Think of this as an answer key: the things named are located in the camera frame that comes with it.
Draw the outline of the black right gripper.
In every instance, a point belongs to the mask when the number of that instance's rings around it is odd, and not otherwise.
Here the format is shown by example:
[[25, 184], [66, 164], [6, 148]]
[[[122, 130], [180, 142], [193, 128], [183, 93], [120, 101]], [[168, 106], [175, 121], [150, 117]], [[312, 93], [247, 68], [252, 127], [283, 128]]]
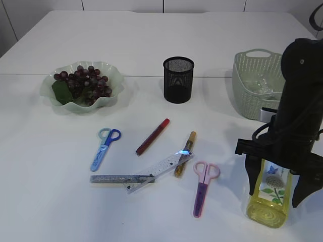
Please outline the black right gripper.
[[322, 91], [304, 100], [285, 93], [269, 123], [258, 128], [251, 140], [238, 139], [235, 153], [246, 154], [249, 195], [254, 194], [262, 158], [300, 174], [292, 197], [293, 208], [322, 189], [322, 157], [311, 151], [322, 132], [321, 122]]

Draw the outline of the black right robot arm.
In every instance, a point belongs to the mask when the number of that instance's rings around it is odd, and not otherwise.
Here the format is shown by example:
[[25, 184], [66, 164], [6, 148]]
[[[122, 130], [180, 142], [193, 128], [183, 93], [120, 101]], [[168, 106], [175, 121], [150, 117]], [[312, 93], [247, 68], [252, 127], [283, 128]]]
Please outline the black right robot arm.
[[235, 153], [246, 154], [250, 195], [262, 159], [298, 175], [292, 197], [296, 208], [322, 189], [322, 157], [312, 152], [322, 134], [322, 41], [298, 38], [288, 45], [281, 58], [281, 72], [285, 84], [276, 114], [251, 140], [238, 139]]

